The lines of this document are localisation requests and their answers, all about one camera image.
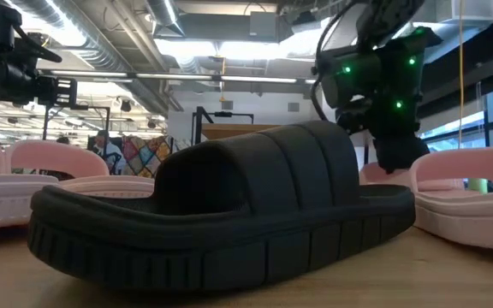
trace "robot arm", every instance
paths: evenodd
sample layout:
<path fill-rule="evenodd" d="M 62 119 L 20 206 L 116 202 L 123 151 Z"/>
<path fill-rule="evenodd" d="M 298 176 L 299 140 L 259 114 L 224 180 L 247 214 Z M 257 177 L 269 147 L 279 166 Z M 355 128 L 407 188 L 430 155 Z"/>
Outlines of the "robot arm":
<path fill-rule="evenodd" d="M 409 168 L 429 152 L 415 136 L 417 105 L 422 99 L 425 48 L 442 40 L 424 27 L 392 39 L 423 2 L 352 1 L 342 16 L 335 17 L 337 27 L 317 53 L 315 71 L 328 105 L 336 109 L 338 125 L 349 133 L 368 129 L 375 139 L 378 162 L 389 172 Z M 330 45 L 343 28 L 353 28 L 351 14 L 356 15 L 357 43 L 333 49 Z"/>
<path fill-rule="evenodd" d="M 77 82 L 39 76 L 38 59 L 61 62 L 62 58 L 39 45 L 21 29 L 19 12 L 0 0 L 0 100 L 28 104 L 75 104 Z M 15 32 L 20 38 L 15 39 Z"/>

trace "green object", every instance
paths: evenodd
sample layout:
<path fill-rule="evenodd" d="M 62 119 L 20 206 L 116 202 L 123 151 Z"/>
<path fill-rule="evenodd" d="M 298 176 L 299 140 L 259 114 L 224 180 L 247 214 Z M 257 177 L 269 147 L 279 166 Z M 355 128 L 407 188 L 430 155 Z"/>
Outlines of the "green object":
<path fill-rule="evenodd" d="M 486 179 L 467 179 L 467 189 L 482 194 L 488 193 L 488 180 Z"/>

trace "yellow cable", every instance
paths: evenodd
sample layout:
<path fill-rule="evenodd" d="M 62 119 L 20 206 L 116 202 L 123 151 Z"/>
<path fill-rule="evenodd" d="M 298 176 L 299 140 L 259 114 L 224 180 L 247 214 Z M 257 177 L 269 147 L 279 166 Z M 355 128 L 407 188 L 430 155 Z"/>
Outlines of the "yellow cable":
<path fill-rule="evenodd" d="M 461 149 L 461 125 L 463 119 L 463 103 L 465 100 L 465 93 L 463 89 L 463 1 L 460 0 L 460 131 L 458 138 L 458 149 Z"/>

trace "person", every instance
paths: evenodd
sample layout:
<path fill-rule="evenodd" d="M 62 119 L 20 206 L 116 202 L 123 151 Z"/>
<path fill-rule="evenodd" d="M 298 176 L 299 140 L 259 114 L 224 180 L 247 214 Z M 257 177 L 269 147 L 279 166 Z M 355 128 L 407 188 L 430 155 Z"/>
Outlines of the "person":
<path fill-rule="evenodd" d="M 105 152 L 105 157 L 104 155 L 104 142 L 108 142 L 106 146 L 106 152 Z M 98 131 L 95 139 L 95 145 L 94 145 L 95 152 L 99 154 L 102 158 L 105 159 L 106 164 L 108 165 L 108 168 L 110 171 L 113 169 L 115 170 L 116 175 L 120 175 L 123 168 L 125 167 L 125 164 L 127 163 L 125 161 L 125 157 L 123 157 L 123 154 L 119 147 L 117 145 L 114 145 L 110 141 L 110 136 L 108 134 L 108 131 L 101 130 Z"/>

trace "colorful quilt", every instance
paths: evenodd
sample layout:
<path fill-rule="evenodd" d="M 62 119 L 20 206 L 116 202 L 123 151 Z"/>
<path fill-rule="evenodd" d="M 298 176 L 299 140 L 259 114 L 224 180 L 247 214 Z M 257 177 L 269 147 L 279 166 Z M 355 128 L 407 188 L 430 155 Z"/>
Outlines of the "colorful quilt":
<path fill-rule="evenodd" d="M 150 140 L 134 136 L 125 137 L 123 138 L 123 156 L 127 160 L 127 165 L 122 174 L 153 178 L 161 162 L 170 154 L 169 137 L 167 136 Z"/>

